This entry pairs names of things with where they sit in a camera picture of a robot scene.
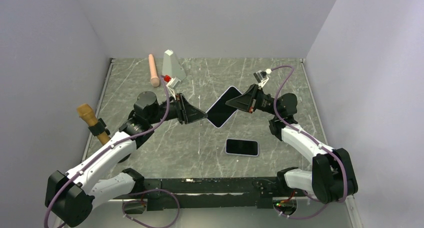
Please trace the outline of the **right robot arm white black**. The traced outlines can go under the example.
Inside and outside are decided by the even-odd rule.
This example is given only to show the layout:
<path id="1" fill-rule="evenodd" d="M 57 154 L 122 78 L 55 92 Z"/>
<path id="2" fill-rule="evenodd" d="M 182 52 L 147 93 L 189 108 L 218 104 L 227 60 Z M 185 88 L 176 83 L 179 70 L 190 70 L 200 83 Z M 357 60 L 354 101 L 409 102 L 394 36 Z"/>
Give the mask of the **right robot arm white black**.
<path id="1" fill-rule="evenodd" d="M 226 105 L 247 113 L 259 110 L 273 115 L 268 122 L 270 133 L 296 149 L 311 164 L 310 171 L 298 167 L 278 171 L 275 187 L 280 195 L 302 190 L 328 204 L 342 202 L 358 192 L 348 151 L 317 140 L 295 120 L 298 105 L 295 94 L 285 93 L 274 98 L 264 93 L 258 84 L 252 84 L 245 93 L 226 101 Z"/>

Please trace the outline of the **phone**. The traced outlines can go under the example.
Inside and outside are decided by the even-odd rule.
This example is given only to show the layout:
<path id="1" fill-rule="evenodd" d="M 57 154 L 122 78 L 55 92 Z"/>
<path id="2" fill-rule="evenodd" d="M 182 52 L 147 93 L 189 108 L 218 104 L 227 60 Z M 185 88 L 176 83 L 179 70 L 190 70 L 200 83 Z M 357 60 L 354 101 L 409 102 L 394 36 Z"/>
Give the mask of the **phone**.
<path id="1" fill-rule="evenodd" d="M 226 105 L 226 102 L 241 94 L 242 93 L 235 86 L 229 86 L 206 111 L 207 120 L 215 128 L 221 128 L 237 111 L 236 108 Z"/>

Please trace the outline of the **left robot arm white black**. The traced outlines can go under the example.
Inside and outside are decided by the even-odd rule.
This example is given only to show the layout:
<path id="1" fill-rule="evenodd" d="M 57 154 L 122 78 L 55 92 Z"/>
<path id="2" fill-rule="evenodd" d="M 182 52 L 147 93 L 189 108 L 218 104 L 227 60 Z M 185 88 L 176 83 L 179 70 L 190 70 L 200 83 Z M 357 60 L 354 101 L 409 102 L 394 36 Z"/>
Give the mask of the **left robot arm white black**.
<path id="1" fill-rule="evenodd" d="M 191 105 L 183 94 L 167 97 L 158 103 L 152 91 L 137 97 L 128 119 L 98 151 L 65 173 L 55 171 L 47 181 L 44 226 L 50 213 L 73 228 L 80 225 L 97 206 L 121 195 L 139 197 L 145 191 L 145 178 L 126 168 L 113 178 L 102 177 L 114 165 L 140 148 L 164 121 L 176 119 L 191 124 L 207 118 L 207 114 Z"/>

